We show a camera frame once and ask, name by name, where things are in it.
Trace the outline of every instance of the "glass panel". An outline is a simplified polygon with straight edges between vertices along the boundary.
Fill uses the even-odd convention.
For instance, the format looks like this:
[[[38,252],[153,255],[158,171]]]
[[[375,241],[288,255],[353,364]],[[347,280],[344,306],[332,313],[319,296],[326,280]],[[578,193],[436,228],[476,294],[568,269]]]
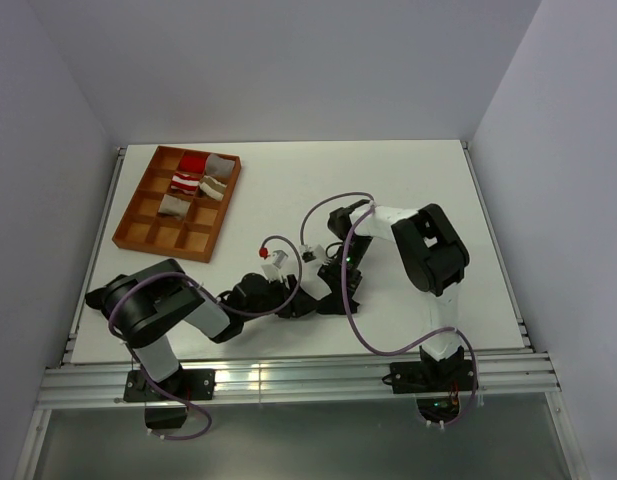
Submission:
[[[412,399],[218,406],[185,442],[147,436],[143,409],[56,411],[35,478],[569,478],[543,394],[485,400],[444,433]]]

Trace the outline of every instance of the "beige sock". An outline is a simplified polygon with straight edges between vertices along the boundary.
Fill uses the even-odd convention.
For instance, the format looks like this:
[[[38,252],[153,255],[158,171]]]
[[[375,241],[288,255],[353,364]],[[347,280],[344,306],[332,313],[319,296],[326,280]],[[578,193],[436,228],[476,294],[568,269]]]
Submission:
[[[190,202],[171,195],[164,195],[161,205],[159,205],[159,213],[183,220],[188,212],[188,207],[190,207]]]
[[[218,202],[224,199],[224,193],[226,193],[226,186],[208,175],[199,182],[199,189]]]

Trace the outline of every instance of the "metal frame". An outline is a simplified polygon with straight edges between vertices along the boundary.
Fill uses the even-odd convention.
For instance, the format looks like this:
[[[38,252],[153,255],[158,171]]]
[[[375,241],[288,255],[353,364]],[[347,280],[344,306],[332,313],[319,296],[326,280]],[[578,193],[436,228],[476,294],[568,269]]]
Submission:
[[[478,354],[480,392],[483,395],[545,393],[555,423],[568,469],[572,478],[589,478],[574,430],[563,407],[561,388],[550,356],[535,353],[512,291],[510,279],[497,244],[488,210],[475,176],[467,145],[464,154],[477,190],[486,223],[499,259],[508,293],[513,304],[525,348],[501,351],[480,351]],[[126,150],[119,149],[117,165],[108,190],[104,211],[82,284],[80,300],[75,310],[64,363],[46,371],[42,381],[28,436],[15,473],[15,479],[32,479],[41,453],[45,433],[54,409],[144,408],[146,404],[126,404],[122,401],[129,364],[74,365],[72,348],[79,328],[83,296],[90,284],[101,237],[114,197]],[[417,360],[418,354],[398,357]],[[395,398],[392,390],[381,383],[392,359],[374,356],[306,357],[287,360],[184,361],[184,368],[216,370],[215,398],[207,405],[264,404],[311,401],[377,400]],[[148,405],[168,405],[155,402]]]
[[[95,268],[95,262],[99,255],[99,247],[101,246],[101,237],[106,229],[106,222],[108,221],[108,214],[110,213],[110,206],[115,198],[115,191],[117,190],[117,182],[121,174],[121,166],[123,165],[124,158],[126,156],[126,148],[120,147],[117,149],[117,160],[115,162],[115,169],[112,172],[112,179],[110,186],[108,187],[108,193],[106,194],[106,201],[104,202],[104,210],[99,220],[99,227],[97,228],[97,235],[95,236],[95,243],[90,253],[90,259],[88,260],[88,267],[86,268],[86,275],[84,281],[81,284],[81,291],[79,292],[79,298],[77,300],[77,307],[75,308],[75,314],[72,318],[72,326],[70,327],[70,334],[76,335],[79,330],[79,320],[81,318],[81,311],[84,308],[84,297],[88,291],[90,285],[90,279],[92,277],[92,271]]]
[[[566,412],[563,395],[561,392],[546,393],[546,401],[548,402],[550,415],[555,425],[557,438],[561,444],[561,450],[564,453],[570,477],[573,480],[590,480],[590,474],[577,442],[575,430]]]
[[[417,360],[417,354],[402,360]],[[212,368],[215,396],[208,405],[291,403],[394,398],[382,384],[394,360],[368,355],[337,358],[293,358],[260,361],[182,362],[186,369]],[[484,395],[558,392],[559,383],[546,353],[478,354],[479,379]],[[128,364],[65,366],[48,370],[41,384],[37,408],[143,408],[123,403]],[[420,394],[418,397],[434,397]],[[169,405],[155,402],[149,405]]]
[[[32,480],[34,478],[51,415],[52,410],[35,410],[33,412],[28,434],[24,440],[19,463],[13,477],[15,480]]]

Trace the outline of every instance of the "red and white striped sock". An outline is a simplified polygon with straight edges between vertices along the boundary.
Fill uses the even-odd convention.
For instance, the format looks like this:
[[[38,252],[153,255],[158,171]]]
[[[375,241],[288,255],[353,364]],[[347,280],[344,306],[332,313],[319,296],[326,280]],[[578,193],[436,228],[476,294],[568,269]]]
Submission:
[[[172,176],[170,188],[173,190],[181,190],[186,195],[194,195],[195,190],[197,190],[197,185],[199,185],[199,179],[197,177],[177,172]]]

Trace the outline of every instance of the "cable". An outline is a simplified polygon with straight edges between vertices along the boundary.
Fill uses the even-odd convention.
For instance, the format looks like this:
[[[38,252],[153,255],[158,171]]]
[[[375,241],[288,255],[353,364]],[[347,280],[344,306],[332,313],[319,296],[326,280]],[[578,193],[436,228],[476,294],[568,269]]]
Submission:
[[[328,250],[330,250],[332,247],[338,247],[339,245],[343,245],[343,243],[344,243],[344,242],[333,242],[333,243],[331,243],[330,245],[328,245],[328,246],[326,247],[326,250],[325,250],[325,252],[326,252],[326,256],[327,256],[330,260],[332,260],[333,258],[335,258],[335,255],[336,255],[336,254],[335,254],[335,255],[328,255]]]
[[[324,200],[323,202],[321,202],[321,204],[325,203],[326,201],[329,201],[330,199]],[[348,250],[350,249],[350,243],[352,241],[352,236],[355,233],[355,229],[357,228],[357,226],[359,226],[359,224],[361,222],[363,222],[369,215],[371,215],[373,212],[375,211],[375,206],[374,204],[371,204],[370,208],[363,214],[361,215],[357,221],[355,223],[353,223],[352,227],[350,227],[350,230],[348,231],[348,235],[346,235],[346,240],[344,241],[344,250],[343,250],[343,255],[342,258],[348,258]],[[457,328],[454,327],[442,327],[442,328],[438,328],[436,330],[433,330],[432,332],[427,333],[426,335],[424,335],[423,337],[415,340],[414,342],[406,345],[403,348],[394,350],[394,351],[382,351],[382,350],[377,350],[376,348],[374,348],[372,345],[370,345],[366,339],[361,335],[361,332],[359,331],[359,329],[357,328],[357,325],[355,323],[355,319],[352,316],[352,312],[350,310],[350,302],[348,300],[348,289],[347,289],[347,285],[348,285],[348,271],[347,271],[347,263],[346,262],[341,262],[341,295],[342,295],[342,299],[343,299],[343,304],[344,304],[344,310],[346,311],[346,317],[348,317],[348,323],[350,323],[350,327],[352,328],[353,333],[355,334],[355,337],[357,337],[357,340],[359,340],[359,342],[366,348],[366,350],[368,350],[371,353],[374,353],[375,355],[380,355],[380,356],[384,356],[384,357],[393,357],[396,355],[401,355],[403,353],[406,353],[407,351],[421,345],[422,343],[424,343],[426,340],[434,337],[435,335],[439,335],[440,333],[446,333],[446,332],[454,332],[457,335],[459,335],[459,337],[461,337],[461,339],[464,341],[464,343],[466,344],[466,347],[468,347],[468,351],[470,352],[470,357],[471,357],[471,361],[472,361],[472,371],[473,371],[473,382],[472,382],[472,391],[470,393],[470,398],[468,399],[468,404],[466,405],[466,408],[462,408],[461,411],[459,412],[459,414],[451,421],[445,423],[445,425],[452,425],[454,423],[456,423],[458,420],[460,420],[465,412],[467,410],[469,410],[469,408],[472,406],[473,401],[475,400],[475,395],[477,394],[477,386],[478,386],[478,377],[479,377],[479,371],[477,370],[477,355],[475,354],[475,350],[472,348],[472,345],[470,344],[470,342],[468,341],[468,338],[466,338],[466,336],[463,334],[463,332]]]
[[[306,245],[306,243],[304,242],[304,229],[306,228],[306,222],[308,221],[308,218],[310,217],[310,215],[312,215],[314,213],[314,211],[317,210],[322,205],[325,205],[328,202],[332,202],[333,200],[337,200],[338,198],[344,198],[344,197],[367,197],[367,198],[370,199],[370,201],[372,201],[372,202],[375,201],[375,197],[373,197],[371,194],[366,193],[366,192],[340,193],[339,195],[333,195],[332,197],[328,197],[327,199],[322,200],[317,205],[315,205],[310,210],[308,210],[308,213],[306,214],[304,219],[301,221],[301,227],[299,227],[299,244],[300,245],[302,245],[302,246]]]

